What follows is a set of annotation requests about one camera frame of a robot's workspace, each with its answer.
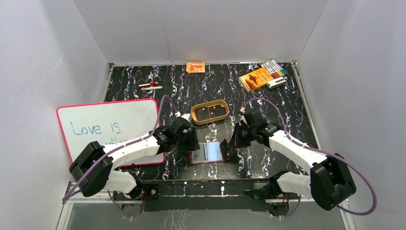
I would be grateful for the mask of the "red leather card holder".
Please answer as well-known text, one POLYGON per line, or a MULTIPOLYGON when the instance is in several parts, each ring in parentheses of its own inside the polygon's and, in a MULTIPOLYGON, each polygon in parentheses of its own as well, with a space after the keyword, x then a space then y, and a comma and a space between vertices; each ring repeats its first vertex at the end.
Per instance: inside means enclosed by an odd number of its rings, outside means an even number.
POLYGON ((199 147, 198 150, 190 152, 191 164, 206 164, 225 161, 218 141, 199 143, 199 147))

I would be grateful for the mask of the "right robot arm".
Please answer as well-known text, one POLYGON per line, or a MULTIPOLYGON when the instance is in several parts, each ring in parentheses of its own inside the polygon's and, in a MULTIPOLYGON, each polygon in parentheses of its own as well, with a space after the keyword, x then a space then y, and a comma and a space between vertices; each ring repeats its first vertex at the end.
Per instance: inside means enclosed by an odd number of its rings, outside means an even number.
POLYGON ((289 136, 284 129, 265 120, 259 111, 246 112, 242 107, 227 147, 245 148, 253 141, 281 153, 300 166, 305 174, 282 170, 266 185, 245 191, 254 199, 283 198, 295 193, 313 199, 322 209, 331 210, 357 191, 348 166, 339 154, 327 156, 289 136))

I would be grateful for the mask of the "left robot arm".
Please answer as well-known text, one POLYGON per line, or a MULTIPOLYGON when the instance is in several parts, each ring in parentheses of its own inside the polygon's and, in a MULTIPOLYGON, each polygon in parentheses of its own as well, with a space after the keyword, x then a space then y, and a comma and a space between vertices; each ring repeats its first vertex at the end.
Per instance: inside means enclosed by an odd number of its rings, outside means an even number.
POLYGON ((69 172, 84 197, 100 191, 116 191, 130 199, 139 199, 146 191, 141 179, 134 173, 119 171, 118 167, 176 147, 185 151, 199 149, 191 114, 176 113, 171 125, 156 126, 145 135, 120 144, 90 142, 70 165, 69 172))

